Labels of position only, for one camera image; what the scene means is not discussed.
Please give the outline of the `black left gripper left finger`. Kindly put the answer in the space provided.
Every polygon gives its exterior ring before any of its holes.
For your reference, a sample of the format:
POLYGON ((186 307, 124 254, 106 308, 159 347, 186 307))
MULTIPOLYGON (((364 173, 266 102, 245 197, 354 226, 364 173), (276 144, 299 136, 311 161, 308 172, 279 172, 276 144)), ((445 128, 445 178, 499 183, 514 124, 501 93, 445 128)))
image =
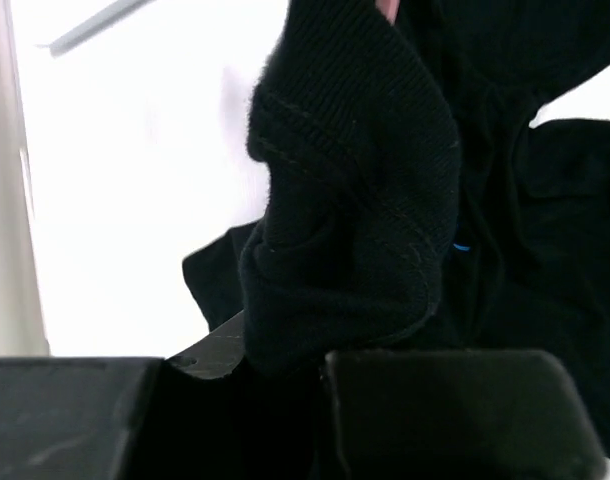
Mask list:
POLYGON ((241 316, 170 359, 0 358, 0 479, 240 479, 241 316))

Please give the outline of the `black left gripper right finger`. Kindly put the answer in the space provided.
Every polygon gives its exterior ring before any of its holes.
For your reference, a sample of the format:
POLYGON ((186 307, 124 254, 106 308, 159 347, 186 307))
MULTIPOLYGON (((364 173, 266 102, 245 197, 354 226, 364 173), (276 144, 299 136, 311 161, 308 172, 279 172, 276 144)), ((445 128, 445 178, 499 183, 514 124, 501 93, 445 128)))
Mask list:
POLYGON ((568 372, 534 350, 335 352, 325 479, 601 479, 602 445, 568 372))

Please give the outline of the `black t shirt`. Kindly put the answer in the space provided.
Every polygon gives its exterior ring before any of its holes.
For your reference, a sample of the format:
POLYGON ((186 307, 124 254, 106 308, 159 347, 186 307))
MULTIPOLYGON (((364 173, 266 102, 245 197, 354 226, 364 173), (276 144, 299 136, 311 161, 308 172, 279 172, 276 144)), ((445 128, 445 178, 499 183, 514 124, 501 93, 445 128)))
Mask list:
POLYGON ((541 349, 610 458, 610 121, 531 119, 610 65, 610 1, 293 1, 254 90, 256 222, 183 262, 251 366, 541 349))

